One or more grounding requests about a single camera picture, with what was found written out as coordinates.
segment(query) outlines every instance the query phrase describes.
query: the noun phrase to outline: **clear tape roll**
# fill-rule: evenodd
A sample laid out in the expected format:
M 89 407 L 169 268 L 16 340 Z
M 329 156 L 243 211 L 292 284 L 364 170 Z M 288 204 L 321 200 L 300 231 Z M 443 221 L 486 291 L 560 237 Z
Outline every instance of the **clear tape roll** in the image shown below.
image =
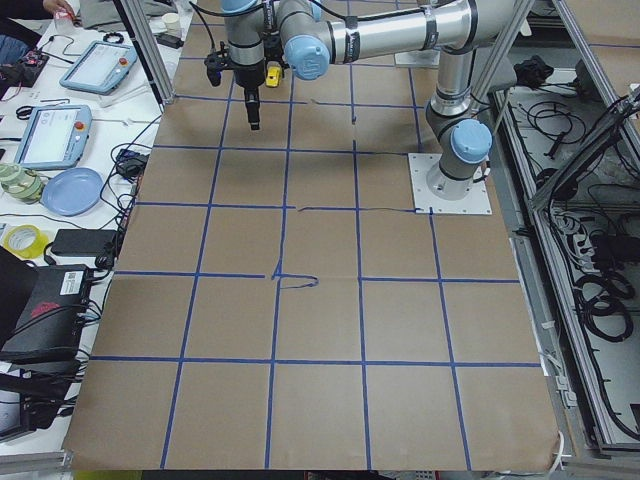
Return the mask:
M 14 255 L 22 258 L 36 258 L 42 255 L 49 238 L 38 227 L 21 225 L 7 232 L 3 246 Z

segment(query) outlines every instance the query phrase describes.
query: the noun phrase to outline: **white cup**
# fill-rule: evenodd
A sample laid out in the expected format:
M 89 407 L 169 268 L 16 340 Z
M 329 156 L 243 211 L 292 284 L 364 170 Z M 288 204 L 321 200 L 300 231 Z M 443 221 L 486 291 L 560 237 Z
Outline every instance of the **white cup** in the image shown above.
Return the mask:
M 180 15 L 177 13 L 165 13 L 162 16 L 164 26 L 167 28 L 169 35 L 175 35 L 182 38 L 182 28 L 180 28 Z

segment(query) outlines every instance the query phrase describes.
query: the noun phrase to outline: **robotic arm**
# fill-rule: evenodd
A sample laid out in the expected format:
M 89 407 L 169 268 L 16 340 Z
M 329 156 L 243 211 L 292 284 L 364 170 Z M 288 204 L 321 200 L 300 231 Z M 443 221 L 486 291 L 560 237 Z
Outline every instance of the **robotic arm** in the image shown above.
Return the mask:
M 444 151 L 432 189 L 461 198 L 459 190 L 491 148 L 488 129 L 468 113 L 473 51 L 508 23 L 515 1 L 440 0 L 430 2 L 434 6 L 329 22 L 320 21 L 320 9 L 308 0 L 222 0 L 225 14 L 234 15 L 225 18 L 229 45 L 213 51 L 205 64 L 218 84 L 221 70 L 234 71 L 244 88 L 251 129 L 258 130 L 258 88 L 269 60 L 283 65 L 284 54 L 296 77 L 315 80 L 330 64 L 440 47 L 438 83 L 426 113 Z

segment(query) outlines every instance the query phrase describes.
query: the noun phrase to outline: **barcode sticker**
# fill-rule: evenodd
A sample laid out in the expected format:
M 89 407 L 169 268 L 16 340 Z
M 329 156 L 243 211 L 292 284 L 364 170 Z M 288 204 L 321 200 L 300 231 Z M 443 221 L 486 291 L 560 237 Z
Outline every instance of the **barcode sticker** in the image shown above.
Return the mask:
M 82 272 L 67 272 L 64 274 L 60 295 L 76 295 L 82 286 Z

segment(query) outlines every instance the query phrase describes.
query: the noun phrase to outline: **blue plate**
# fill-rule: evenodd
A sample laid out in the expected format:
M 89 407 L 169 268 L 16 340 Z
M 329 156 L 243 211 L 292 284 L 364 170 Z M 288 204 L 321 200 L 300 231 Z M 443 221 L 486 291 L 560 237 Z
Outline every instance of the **blue plate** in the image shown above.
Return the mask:
M 44 187 L 42 204 L 58 215 L 86 212 L 100 199 L 102 178 L 90 168 L 70 168 L 56 175 Z

